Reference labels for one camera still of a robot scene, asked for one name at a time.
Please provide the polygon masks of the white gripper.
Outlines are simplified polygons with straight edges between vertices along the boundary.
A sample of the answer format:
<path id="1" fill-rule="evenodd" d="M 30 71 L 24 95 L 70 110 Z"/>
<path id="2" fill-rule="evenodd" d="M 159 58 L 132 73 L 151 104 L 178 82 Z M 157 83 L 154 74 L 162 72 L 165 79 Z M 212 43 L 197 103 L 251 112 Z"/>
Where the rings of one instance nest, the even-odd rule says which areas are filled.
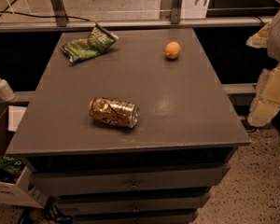
<path id="1" fill-rule="evenodd" d="M 262 70 L 247 121 L 251 126 L 263 127 L 270 123 L 279 111 L 280 63 L 273 70 Z"/>

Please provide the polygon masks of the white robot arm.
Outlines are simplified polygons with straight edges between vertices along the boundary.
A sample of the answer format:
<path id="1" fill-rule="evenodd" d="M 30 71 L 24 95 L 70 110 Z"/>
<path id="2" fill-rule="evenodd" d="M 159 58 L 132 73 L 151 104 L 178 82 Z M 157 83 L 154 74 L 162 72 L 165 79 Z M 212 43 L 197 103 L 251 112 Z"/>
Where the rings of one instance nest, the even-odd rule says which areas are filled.
<path id="1" fill-rule="evenodd" d="M 251 126 L 263 127 L 280 111 L 280 10 L 268 24 L 250 36 L 246 44 L 255 49 L 266 48 L 268 56 L 278 61 L 272 71 L 264 69 L 261 72 L 247 118 Z"/>

